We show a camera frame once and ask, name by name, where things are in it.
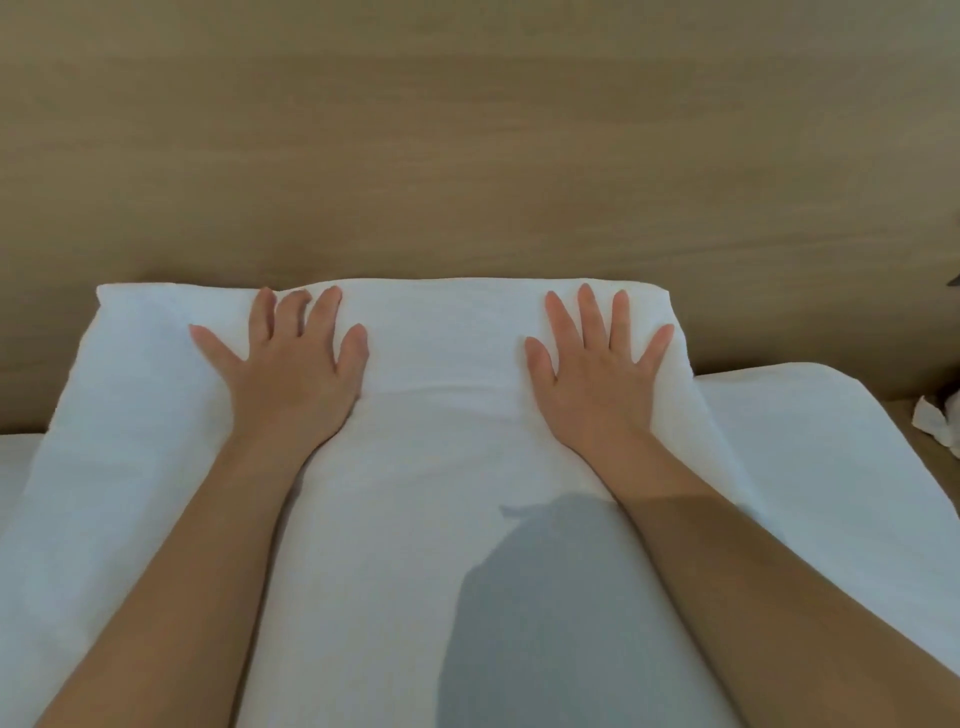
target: wooden surface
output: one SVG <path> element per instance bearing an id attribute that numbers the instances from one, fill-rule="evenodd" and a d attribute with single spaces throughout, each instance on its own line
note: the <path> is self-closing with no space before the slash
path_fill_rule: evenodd
<path id="1" fill-rule="evenodd" d="M 93 287 L 648 280 L 701 372 L 960 364 L 954 0 L 0 4 L 0 430 Z"/>
<path id="2" fill-rule="evenodd" d="M 960 460 L 953 457 L 947 448 L 911 424 L 916 403 L 916 399 L 882 402 L 890 419 L 897 424 L 903 437 L 920 455 L 930 474 L 937 479 L 940 487 L 953 501 L 957 515 L 960 515 Z"/>

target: finger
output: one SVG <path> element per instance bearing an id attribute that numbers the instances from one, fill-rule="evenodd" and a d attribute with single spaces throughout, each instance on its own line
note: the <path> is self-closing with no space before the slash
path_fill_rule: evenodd
<path id="1" fill-rule="evenodd" d="M 295 338 L 303 331 L 303 311 L 312 297 L 307 291 L 288 293 L 276 307 L 274 338 Z"/>
<path id="2" fill-rule="evenodd" d="M 584 283 L 577 291 L 577 302 L 580 304 L 580 326 L 584 330 L 584 346 L 595 352 L 606 349 L 610 344 L 607 338 L 607 327 L 603 323 L 603 314 L 597 305 L 596 296 L 589 283 Z"/>
<path id="3" fill-rule="evenodd" d="M 274 335 L 274 307 L 276 294 L 269 288 L 261 288 L 253 297 L 250 307 L 250 351 L 263 347 Z"/>
<path id="4" fill-rule="evenodd" d="M 243 359 L 233 353 L 209 328 L 190 325 L 190 338 L 223 381 L 227 384 L 233 382 Z"/>
<path id="5" fill-rule="evenodd" d="M 354 397 L 360 396 L 363 373 L 369 358 L 367 330 L 357 324 L 344 335 L 340 343 L 340 359 L 337 361 L 337 376 L 352 390 Z"/>
<path id="6" fill-rule="evenodd" d="M 573 323 L 570 314 L 553 291 L 546 295 L 546 315 L 550 319 L 550 328 L 553 330 L 553 337 L 557 340 L 557 351 L 560 353 L 560 366 L 564 365 L 566 356 L 582 350 L 584 343 L 577 332 L 577 325 Z"/>
<path id="7" fill-rule="evenodd" d="M 613 297 L 610 349 L 625 359 L 630 357 L 630 297 L 626 291 L 617 291 Z"/>
<path id="8" fill-rule="evenodd" d="M 304 336 L 309 336 L 314 341 L 318 341 L 329 353 L 330 364 L 333 364 L 333 329 L 337 325 L 337 311 L 340 310 L 340 301 L 344 293 L 339 286 L 332 285 L 327 288 L 310 311 L 310 318 L 306 322 L 306 329 L 303 330 Z"/>
<path id="9" fill-rule="evenodd" d="M 523 349 L 527 352 L 527 370 L 530 372 L 530 381 L 534 387 L 534 397 L 537 399 L 537 404 L 540 404 L 557 382 L 553 373 L 553 364 L 550 362 L 550 353 L 543 343 L 533 336 L 526 338 Z"/>
<path id="10" fill-rule="evenodd" d="M 666 350 L 670 348 L 670 342 L 673 341 L 673 333 L 673 324 L 667 324 L 666 326 L 660 327 L 650 340 L 650 344 L 647 345 L 647 351 L 643 353 L 643 356 L 636 363 L 636 367 L 640 369 L 645 376 L 651 379 L 656 378 L 657 372 L 660 371 L 660 365 L 663 363 L 663 358 L 666 356 Z"/>

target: person's left arm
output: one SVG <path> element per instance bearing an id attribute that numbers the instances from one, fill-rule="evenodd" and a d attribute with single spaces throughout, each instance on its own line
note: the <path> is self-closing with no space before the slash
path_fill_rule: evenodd
<path id="1" fill-rule="evenodd" d="M 329 288 L 306 324 L 305 291 L 279 306 L 261 290 L 243 361 L 208 329 L 191 335 L 227 383 L 233 431 L 166 542 L 39 728 L 227 726 L 263 595 L 283 503 L 304 461 L 343 425 L 360 392 L 367 333 L 340 360 Z"/>

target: person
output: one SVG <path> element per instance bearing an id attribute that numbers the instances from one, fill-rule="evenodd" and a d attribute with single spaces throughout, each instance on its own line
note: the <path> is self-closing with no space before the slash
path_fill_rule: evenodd
<path id="1" fill-rule="evenodd" d="M 284 501 L 360 393 L 369 355 L 362 326 L 347 332 L 334 360 L 341 298 L 328 288 L 304 321 L 308 293 L 276 304 L 261 290 L 247 360 L 206 328 L 191 328 L 230 390 L 232 432 L 41 728 L 229 725 Z M 638 547 L 743 722 L 960 725 L 960 678 L 720 497 L 652 434 L 654 380 L 672 327 L 635 363 L 627 294 L 613 299 L 609 332 L 588 285 L 578 303 L 582 336 L 556 294 L 546 297 L 558 372 L 542 342 L 525 342 L 538 407 L 636 525 Z"/>

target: hand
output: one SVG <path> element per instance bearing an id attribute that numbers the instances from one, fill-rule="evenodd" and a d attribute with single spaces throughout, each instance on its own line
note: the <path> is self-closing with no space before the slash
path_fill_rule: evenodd
<path id="1" fill-rule="evenodd" d="M 261 289 L 250 311 L 250 358 L 233 353 L 211 330 L 191 326 L 190 335 L 230 390 L 234 439 L 266 444 L 297 467 L 343 426 L 360 395 L 367 365 L 367 330 L 359 324 L 344 336 L 333 358 L 333 329 L 343 294 L 327 288 L 303 323 L 310 302 L 295 291 L 276 305 Z"/>
<path id="2" fill-rule="evenodd" d="M 673 340 L 672 324 L 654 334 L 635 364 L 630 345 L 630 299 L 613 297 L 610 336 L 589 285 L 580 287 L 583 338 L 563 302 L 551 291 L 546 313 L 557 340 L 560 370 L 554 375 L 550 354 L 535 338 L 525 342 L 527 367 L 543 418 L 561 443 L 599 472 L 610 447 L 647 435 L 653 415 L 654 380 Z"/>

